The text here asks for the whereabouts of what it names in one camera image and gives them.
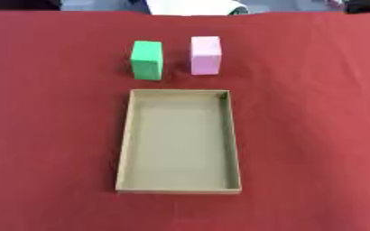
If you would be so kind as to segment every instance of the cube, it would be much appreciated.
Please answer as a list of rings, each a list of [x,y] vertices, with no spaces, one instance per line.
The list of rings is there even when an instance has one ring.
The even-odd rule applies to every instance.
[[[217,36],[192,37],[192,75],[217,75],[221,62],[220,38]]]
[[[162,79],[162,43],[135,41],[130,57],[135,79]]]

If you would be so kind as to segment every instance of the red tablecloth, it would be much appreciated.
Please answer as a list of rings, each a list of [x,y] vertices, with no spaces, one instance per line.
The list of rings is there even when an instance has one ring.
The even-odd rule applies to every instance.
[[[219,76],[190,75],[195,35]],[[116,194],[132,88],[231,90],[243,193]],[[0,13],[0,231],[31,230],[370,231],[370,14]]]

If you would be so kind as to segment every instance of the green cube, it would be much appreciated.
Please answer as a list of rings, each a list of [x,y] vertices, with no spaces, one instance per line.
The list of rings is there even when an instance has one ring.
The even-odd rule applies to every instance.
[[[130,61],[135,79],[162,79],[161,42],[135,41]]]

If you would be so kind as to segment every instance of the cardboard box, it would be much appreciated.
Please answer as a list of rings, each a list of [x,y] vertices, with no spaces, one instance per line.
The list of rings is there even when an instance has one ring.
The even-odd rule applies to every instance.
[[[132,90],[116,189],[239,193],[230,93]]]

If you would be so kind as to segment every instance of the pink block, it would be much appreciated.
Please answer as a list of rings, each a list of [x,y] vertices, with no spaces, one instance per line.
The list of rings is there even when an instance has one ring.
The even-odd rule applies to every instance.
[[[190,58],[192,75],[217,75],[221,55],[220,38],[217,36],[192,37]]]

